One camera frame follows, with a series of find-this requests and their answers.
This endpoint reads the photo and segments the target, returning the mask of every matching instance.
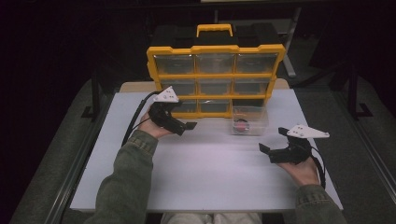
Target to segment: yellow toolbox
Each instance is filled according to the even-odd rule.
[[[157,27],[148,71],[158,91],[172,86],[175,118],[231,118],[233,106],[265,106],[285,48],[271,23]]]

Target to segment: clear plastic container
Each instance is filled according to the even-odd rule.
[[[194,95],[195,79],[163,79],[161,80],[163,90],[172,86],[176,95]]]
[[[233,83],[233,93],[239,95],[265,94],[269,78],[236,78]]]
[[[159,75],[192,74],[194,59],[191,54],[154,55]]]
[[[272,73],[276,53],[246,53],[236,56],[236,73]]]
[[[231,93],[231,78],[200,78],[198,92],[204,95],[225,95]]]
[[[199,100],[203,113],[226,113],[230,108],[230,100]]]
[[[233,106],[232,134],[263,135],[266,127],[265,106]]]
[[[231,73],[233,57],[231,53],[196,54],[196,67],[199,74]]]
[[[182,100],[181,106],[175,107],[172,112],[176,113],[196,113],[197,101],[196,100]]]

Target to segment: hand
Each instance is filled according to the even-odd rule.
[[[303,185],[320,185],[317,166],[312,158],[308,158],[308,160],[298,164],[279,163],[278,166],[288,172],[299,187]]]
[[[137,128],[138,130],[149,133],[155,138],[160,138],[164,135],[171,134],[171,132],[169,132],[165,128],[158,127],[154,122],[152,122],[152,120],[149,118],[148,112],[149,111],[147,111],[140,120],[140,122],[142,123]]]

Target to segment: toolbox handle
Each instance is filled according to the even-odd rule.
[[[201,31],[228,31],[233,36],[231,24],[200,24],[197,27],[197,37]]]

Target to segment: green jacket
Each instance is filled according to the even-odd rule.
[[[117,155],[113,174],[99,188],[95,214],[85,223],[145,223],[152,156],[157,145],[158,139],[134,131]],[[296,214],[298,223],[346,223],[321,186],[303,186],[297,190]]]

